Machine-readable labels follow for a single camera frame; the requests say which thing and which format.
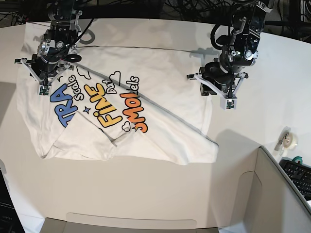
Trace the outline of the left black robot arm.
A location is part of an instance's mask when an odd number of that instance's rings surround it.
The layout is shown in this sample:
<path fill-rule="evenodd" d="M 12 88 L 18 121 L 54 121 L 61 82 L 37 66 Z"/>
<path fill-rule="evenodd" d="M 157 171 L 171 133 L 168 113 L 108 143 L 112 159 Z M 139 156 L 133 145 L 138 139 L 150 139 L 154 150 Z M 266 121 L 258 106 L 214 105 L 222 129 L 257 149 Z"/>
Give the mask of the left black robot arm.
<path fill-rule="evenodd" d="M 219 58 L 207 63 L 198 73 L 188 75 L 189 80 L 198 80 L 202 96 L 220 95 L 233 99 L 248 74 L 243 68 L 252 66 L 258 58 L 260 34 L 265 25 L 265 16 L 273 9 L 272 0 L 235 0 L 229 10 L 227 35 L 215 37 L 219 24 L 210 34 L 212 46 L 221 51 Z"/>

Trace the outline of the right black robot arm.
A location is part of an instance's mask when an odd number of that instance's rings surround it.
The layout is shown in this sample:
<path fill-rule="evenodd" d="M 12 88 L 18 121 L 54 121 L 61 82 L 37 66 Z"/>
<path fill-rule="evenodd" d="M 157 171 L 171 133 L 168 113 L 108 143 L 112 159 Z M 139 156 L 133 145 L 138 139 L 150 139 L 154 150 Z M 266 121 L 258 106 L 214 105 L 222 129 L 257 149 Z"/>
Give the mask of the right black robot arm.
<path fill-rule="evenodd" d="M 82 57 L 70 54 L 86 31 L 78 24 L 83 11 L 80 0 L 57 0 L 48 7 L 51 20 L 49 29 L 42 35 L 37 53 L 31 59 L 16 59 L 16 64 L 24 65 L 35 78 L 42 95 L 47 95 L 52 82 L 64 71 L 72 68 L 72 63 Z"/>

